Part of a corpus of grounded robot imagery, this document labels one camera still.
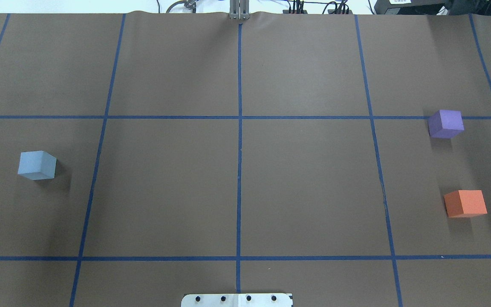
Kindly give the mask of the white metal mounting plate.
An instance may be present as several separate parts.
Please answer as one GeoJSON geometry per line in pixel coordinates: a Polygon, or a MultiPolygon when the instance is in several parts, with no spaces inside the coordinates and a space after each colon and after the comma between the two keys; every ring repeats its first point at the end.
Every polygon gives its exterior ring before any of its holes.
{"type": "Polygon", "coordinates": [[[182,307],[292,307],[294,300],[288,293],[223,293],[189,294],[181,301],[182,307]]]}

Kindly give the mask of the grey aluminium frame post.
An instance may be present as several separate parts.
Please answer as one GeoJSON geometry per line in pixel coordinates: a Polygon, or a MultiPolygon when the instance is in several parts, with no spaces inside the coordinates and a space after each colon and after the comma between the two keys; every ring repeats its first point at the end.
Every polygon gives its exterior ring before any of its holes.
{"type": "Polygon", "coordinates": [[[231,20],[248,20],[251,17],[249,0],[230,0],[229,18],[231,20]]]}

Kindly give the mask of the black box at table edge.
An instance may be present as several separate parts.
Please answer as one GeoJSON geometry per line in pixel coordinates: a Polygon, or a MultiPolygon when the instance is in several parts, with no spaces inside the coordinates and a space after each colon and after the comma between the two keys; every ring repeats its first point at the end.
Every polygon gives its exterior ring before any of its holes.
{"type": "Polygon", "coordinates": [[[377,0],[374,12],[377,15],[437,15],[445,0],[377,0]]]}

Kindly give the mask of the light blue foam block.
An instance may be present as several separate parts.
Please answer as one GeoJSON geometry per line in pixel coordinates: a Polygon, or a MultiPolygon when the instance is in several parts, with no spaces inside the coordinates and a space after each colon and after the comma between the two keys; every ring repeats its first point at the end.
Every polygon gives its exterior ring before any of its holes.
{"type": "Polygon", "coordinates": [[[56,157],[46,151],[21,152],[17,174],[30,180],[51,180],[56,165],[56,157]]]}

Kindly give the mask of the purple foam block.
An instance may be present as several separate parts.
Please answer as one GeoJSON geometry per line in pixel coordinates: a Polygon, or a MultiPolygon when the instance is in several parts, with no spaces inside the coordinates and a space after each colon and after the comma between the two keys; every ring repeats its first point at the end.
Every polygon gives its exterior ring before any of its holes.
{"type": "Polygon", "coordinates": [[[438,110],[428,118],[431,138],[451,139],[465,131],[462,112],[459,110],[438,110]]]}

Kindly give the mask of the orange foam block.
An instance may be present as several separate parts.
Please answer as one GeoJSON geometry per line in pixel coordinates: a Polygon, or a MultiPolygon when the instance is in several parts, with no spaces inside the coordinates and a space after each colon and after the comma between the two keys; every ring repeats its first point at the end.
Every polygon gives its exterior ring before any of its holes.
{"type": "Polygon", "coordinates": [[[481,190],[457,190],[443,196],[448,217],[469,218],[487,214],[481,190]]]}

